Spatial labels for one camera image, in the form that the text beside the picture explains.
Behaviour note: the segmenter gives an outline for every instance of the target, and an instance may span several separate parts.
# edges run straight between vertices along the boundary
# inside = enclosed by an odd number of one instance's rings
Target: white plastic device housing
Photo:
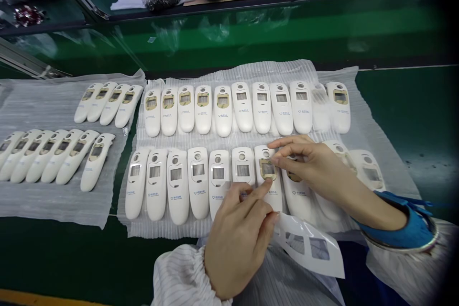
[[[98,136],[99,133],[94,130],[87,130],[81,134],[75,147],[70,151],[68,157],[64,160],[64,163],[59,169],[56,176],[56,184],[64,185],[68,183],[80,167],[86,153],[91,149],[92,144]]]
[[[167,152],[167,149],[152,149],[148,155],[145,194],[147,213],[151,221],[161,220],[166,210]]]
[[[312,101],[307,82],[292,81],[290,97],[295,130],[300,134],[308,134],[312,128]]]
[[[325,84],[331,103],[333,129],[339,134],[346,134],[350,129],[349,93],[346,85],[333,81]]]
[[[279,168],[272,165],[270,162],[270,159],[276,153],[276,151],[274,149],[268,148],[266,145],[256,146],[253,150],[255,151],[255,170],[257,174],[258,186],[264,183],[264,178],[270,177],[273,179],[271,189],[269,189],[268,193],[264,197],[264,201],[273,207],[273,211],[282,211],[281,173]],[[270,164],[274,173],[267,174],[266,172],[262,172],[262,164]]]
[[[227,98],[227,100],[222,100],[221,104],[219,104],[220,98]],[[231,133],[231,127],[233,125],[233,106],[231,101],[231,88],[229,86],[222,85],[215,88],[214,104],[214,117],[217,134],[220,137],[227,137]]]
[[[311,90],[312,98],[312,124],[316,131],[327,131],[330,129],[330,110],[328,95],[322,84],[316,85]]]
[[[303,162],[303,158],[293,154],[288,156],[293,161]],[[290,214],[307,222],[313,222],[312,195],[306,182],[298,175],[282,169],[282,181],[284,183],[285,199],[287,200]]]
[[[13,147],[10,155],[0,170],[0,181],[7,181],[11,178],[17,163],[20,161],[24,153],[29,149],[30,145],[33,143],[36,137],[41,133],[42,131],[39,129],[32,129],[22,135],[22,137]]]
[[[246,82],[240,81],[231,85],[234,116],[241,132],[250,132],[253,128],[252,101],[250,89]]]
[[[293,132],[292,103],[287,86],[283,83],[273,83],[269,85],[269,90],[277,130],[283,136],[291,135]]]
[[[110,95],[110,98],[105,103],[104,109],[102,110],[102,114],[100,115],[100,124],[109,125],[111,121],[113,121],[120,104],[123,102],[126,92],[130,88],[131,86],[128,84],[119,84],[115,87]]]
[[[8,135],[6,139],[1,143],[0,150],[0,169],[3,167],[3,164],[10,156],[11,151],[16,147],[16,144],[22,138],[25,133],[23,131],[15,131]]]
[[[252,148],[237,147],[231,153],[231,172],[233,182],[248,183],[252,189],[256,188],[255,157]]]
[[[165,88],[161,95],[161,130],[165,136],[172,136],[177,129],[177,104],[177,88]]]
[[[61,145],[62,140],[68,135],[68,131],[59,129],[56,130],[53,135],[49,138],[43,149],[35,157],[32,166],[27,172],[25,181],[27,183],[35,183],[42,177],[43,170],[48,165],[48,161],[54,155],[54,152]]]
[[[44,145],[53,134],[54,131],[43,131],[35,138],[33,144],[29,146],[16,164],[11,174],[10,182],[20,183],[24,180],[38,153],[43,149]]]
[[[212,88],[201,85],[195,89],[195,118],[196,129],[201,135],[206,135],[212,125]]]
[[[188,150],[188,183],[193,215],[205,219],[209,214],[209,159],[204,147]]]
[[[145,130],[147,135],[155,137],[161,130],[161,89],[154,88],[145,92],[143,97],[145,110]]]
[[[216,169],[223,168],[223,173]],[[230,189],[230,154],[225,150],[212,151],[209,156],[209,206],[212,221]]]
[[[252,84],[252,101],[255,129],[259,134],[267,134],[271,128],[271,93],[267,83]]]
[[[359,170],[361,181],[371,190],[386,191],[383,174],[373,154],[366,150],[351,150],[350,156]]]
[[[87,192],[91,191],[96,186],[100,172],[104,166],[105,159],[109,152],[110,146],[113,144],[115,135],[103,133],[99,135],[89,151],[89,157],[86,160],[85,169],[81,176],[80,190]]]
[[[80,103],[75,111],[73,118],[75,123],[83,123],[86,120],[87,114],[92,107],[92,101],[96,99],[96,95],[99,93],[102,85],[103,84],[101,83],[94,83],[85,90],[85,93],[83,93],[83,97],[81,97]]]
[[[167,197],[172,222],[183,225],[190,211],[186,151],[171,150],[167,156]]]
[[[92,104],[89,112],[87,113],[88,122],[95,122],[99,119],[102,111],[105,108],[105,104],[108,102],[114,88],[118,86],[118,83],[108,81],[102,85],[99,92],[95,97],[92,97]]]
[[[135,151],[129,164],[128,183],[126,185],[126,200],[124,210],[128,220],[134,220],[142,209],[143,195],[145,194],[145,177],[147,160],[150,148],[141,148]]]
[[[72,129],[68,132],[65,138],[62,139],[60,147],[58,147],[53,156],[49,159],[46,164],[41,181],[43,183],[51,183],[57,176],[59,169],[61,168],[64,161],[67,159],[71,151],[73,151],[75,145],[78,142],[79,137],[83,134],[80,129]]]
[[[184,132],[190,132],[195,126],[195,94],[193,86],[178,88],[178,125]]]
[[[128,88],[116,113],[115,127],[124,128],[128,124],[129,119],[135,111],[137,102],[142,95],[142,90],[143,87],[140,85],[132,85]]]

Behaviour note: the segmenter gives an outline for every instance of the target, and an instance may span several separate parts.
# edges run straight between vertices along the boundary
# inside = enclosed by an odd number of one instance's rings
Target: white thermometer housing
[[[312,124],[316,131],[327,131],[330,129],[330,110],[328,96],[322,84],[316,85],[311,90],[312,98]]]
[[[178,125],[184,132],[190,132],[195,126],[195,94],[193,86],[186,85],[178,89]]]
[[[271,128],[271,93],[267,83],[252,84],[253,114],[255,129],[259,134],[267,134]]]
[[[70,151],[68,157],[64,160],[56,176],[56,184],[64,185],[73,177],[86,153],[91,149],[92,144],[99,136],[97,131],[87,130],[78,138],[75,147]]]
[[[41,178],[43,183],[51,183],[54,181],[59,169],[69,156],[70,152],[74,150],[75,145],[82,134],[83,131],[80,129],[72,129],[68,132],[59,144],[58,148],[54,151],[53,156],[49,159],[48,164],[46,164],[43,170]]]
[[[253,127],[252,101],[250,89],[245,82],[236,82],[231,85],[233,95],[234,116],[241,132],[250,132]]]
[[[142,90],[142,86],[132,85],[124,94],[124,98],[121,101],[115,117],[115,126],[117,128],[124,128],[124,126],[128,124],[129,119],[135,111],[137,102],[142,95]]]
[[[248,183],[252,189],[256,188],[255,157],[252,148],[238,147],[231,153],[231,172],[233,182]]]
[[[363,176],[361,181],[371,190],[386,191],[383,174],[373,154],[366,150],[352,150],[349,153],[357,165],[358,176]]]
[[[292,103],[287,86],[283,83],[270,84],[271,103],[277,130],[283,136],[293,132]]]
[[[209,85],[201,85],[195,89],[196,129],[206,135],[212,124],[212,89]]]
[[[123,102],[126,92],[131,88],[128,84],[119,84],[115,87],[110,98],[105,103],[102,114],[100,115],[100,124],[109,125],[116,116],[120,104]]]
[[[38,153],[43,149],[44,145],[53,134],[54,131],[43,131],[35,138],[16,164],[10,178],[12,183],[20,183],[24,180]]]
[[[188,219],[190,194],[186,151],[171,150],[167,157],[167,197],[172,222],[183,225]]]
[[[300,134],[308,134],[312,128],[312,101],[309,87],[305,81],[290,83],[293,124]]]
[[[231,127],[233,125],[233,107],[231,104],[231,89],[229,86],[217,86],[215,88],[214,104],[217,134],[220,137],[227,137],[231,133]]]
[[[204,147],[188,150],[188,184],[193,215],[205,219],[209,214],[209,160]]]
[[[126,185],[126,200],[124,209],[128,220],[134,220],[142,209],[143,195],[145,194],[145,176],[150,148],[141,148],[135,151],[129,164],[128,183]]]
[[[17,141],[16,145],[13,146],[10,155],[0,170],[0,181],[7,181],[11,178],[17,163],[20,161],[25,152],[29,150],[29,147],[33,144],[33,141],[41,133],[42,131],[39,129],[32,129],[27,131],[21,137],[21,139]]]
[[[177,107],[177,88],[165,88],[161,97],[161,130],[165,136],[172,136],[177,129]]]
[[[147,135],[155,137],[161,130],[161,89],[154,88],[145,92],[143,98],[145,109],[143,115],[145,116],[145,130]]]
[[[346,134],[350,129],[349,94],[346,85],[339,82],[325,84],[331,103],[333,129],[339,134]]]
[[[38,155],[35,157],[32,166],[29,168],[27,176],[25,177],[25,181],[27,183],[35,183],[42,177],[43,170],[48,165],[48,161],[54,155],[54,152],[68,134],[68,131],[59,129],[51,135],[48,142],[40,150]]]
[[[7,136],[7,138],[1,143],[0,146],[0,169],[3,167],[3,164],[10,156],[14,147],[22,138],[25,133],[23,131],[15,131]]]
[[[167,149],[153,149],[147,160],[147,213],[151,221],[163,218],[167,200]]]
[[[81,191],[91,191],[96,185],[114,139],[115,135],[109,133],[104,133],[97,137],[89,152],[89,157],[86,160],[85,169],[81,176]]]
[[[230,189],[230,154],[212,151],[209,156],[209,206],[212,221]]]
[[[86,89],[75,111],[73,118],[75,123],[83,123],[86,120],[87,114],[92,108],[92,102],[96,99],[96,95],[99,93],[102,85],[101,83],[94,83]]]

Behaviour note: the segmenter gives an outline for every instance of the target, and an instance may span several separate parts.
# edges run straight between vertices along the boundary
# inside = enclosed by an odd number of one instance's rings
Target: green workbench
[[[363,71],[356,80],[421,196],[440,204],[430,210],[450,221],[458,177],[451,87],[457,72],[455,66]],[[136,120],[117,169],[104,230],[53,220],[0,219],[0,288],[115,306],[151,302],[156,258],[196,239],[127,239],[115,214],[135,127]],[[358,303],[357,295],[344,296],[353,299],[348,304]]]

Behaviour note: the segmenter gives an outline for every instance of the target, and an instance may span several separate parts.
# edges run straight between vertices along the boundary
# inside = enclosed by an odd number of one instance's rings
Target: foam packing sheet
[[[2,140],[13,131],[40,130],[95,130],[114,134],[102,172],[91,192],[80,191],[85,157],[72,179],[63,186],[55,182],[20,184],[0,182],[0,217],[54,219],[81,225],[104,228],[113,198],[115,171],[124,150],[127,136],[115,127],[115,121],[102,126],[98,121],[76,124],[74,114],[86,88],[92,82],[114,81],[145,86],[142,70],[133,76],[124,74],[95,74],[49,80],[0,81],[0,137]],[[126,128],[130,129],[132,118]]]
[[[384,135],[381,128],[373,120],[370,109],[363,100],[360,92],[355,84],[355,77],[358,72],[358,67],[345,68],[333,72],[316,72],[314,65],[308,60],[296,60],[291,62],[258,62],[247,65],[241,65],[230,70],[218,71],[195,79],[173,79],[168,78],[165,85],[162,81],[153,81],[145,88],[148,92],[154,88],[179,87],[191,85],[197,87],[200,85],[210,85],[212,92],[216,86],[226,85],[231,86],[232,83],[245,81],[251,88],[254,82],[283,82],[287,85],[291,81],[302,80],[306,81],[310,89],[319,86],[319,82],[324,84],[329,81],[338,81],[344,83],[349,92],[350,108],[351,108],[351,130],[348,134],[339,135],[332,130],[326,132],[311,131],[311,136],[316,142],[326,140],[338,140],[343,142],[349,150],[364,149],[373,153],[378,161],[387,189],[401,196],[420,198],[419,192],[410,178],[405,166],[395,149],[390,144],[387,137]],[[141,108],[139,111],[139,119],[137,121],[137,132],[133,140],[133,150],[138,150],[142,147],[151,148],[167,148],[180,149],[187,151],[193,147],[206,147],[210,154],[213,150],[225,149],[228,150],[231,156],[231,151],[236,147],[251,147],[260,144],[267,144],[274,139],[280,137],[272,118],[270,131],[265,134],[259,134],[255,128],[249,133],[243,133],[239,130],[235,116],[233,115],[233,125],[231,133],[226,138],[221,138],[216,133],[215,119],[212,119],[212,126],[207,135],[201,135],[194,128],[190,133],[184,133],[177,126],[177,130],[173,136],[164,136],[161,134],[151,138],[147,135],[144,127],[144,103],[142,99]],[[118,219],[121,223],[127,226],[128,237],[143,237],[143,238],[169,238],[178,239],[182,237],[205,237],[210,232],[211,219],[210,214],[204,220],[196,220],[190,209],[188,220],[185,224],[176,226],[172,223],[169,206],[166,204],[166,209],[163,218],[160,221],[153,222],[148,218],[146,211],[146,202],[142,205],[142,210],[137,219],[127,220],[125,216],[125,190],[127,184],[127,172],[125,171],[123,183],[121,185],[120,198],[118,202]],[[284,212],[289,214],[288,207],[283,193]],[[332,221],[325,217],[317,199],[313,195],[313,213],[307,219],[312,225],[318,229],[332,234],[334,237],[343,238],[343,234],[353,235],[356,238],[357,224],[348,216],[342,218],[341,221]]]

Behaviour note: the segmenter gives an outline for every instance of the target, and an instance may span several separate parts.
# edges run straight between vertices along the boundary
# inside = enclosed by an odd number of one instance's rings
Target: finger
[[[268,148],[274,149],[286,146],[289,143],[314,143],[314,140],[312,140],[308,135],[290,135],[274,140],[268,144]]]
[[[255,248],[253,249],[253,261],[256,269],[258,269],[263,263],[266,250],[268,249],[269,242],[273,237],[274,226],[277,221],[279,221],[279,213],[272,212],[264,218],[262,225],[260,226],[257,242],[255,244]]]
[[[272,213],[273,207],[263,200],[258,200],[253,205],[245,218],[246,225],[258,233],[267,214]]]
[[[244,218],[252,209],[253,205],[259,200],[263,199],[265,195],[268,193],[269,189],[271,189],[271,185],[273,184],[273,180],[271,178],[267,178],[263,184],[261,184],[258,188],[253,190],[247,198],[239,205],[238,212],[240,212],[241,216]]]

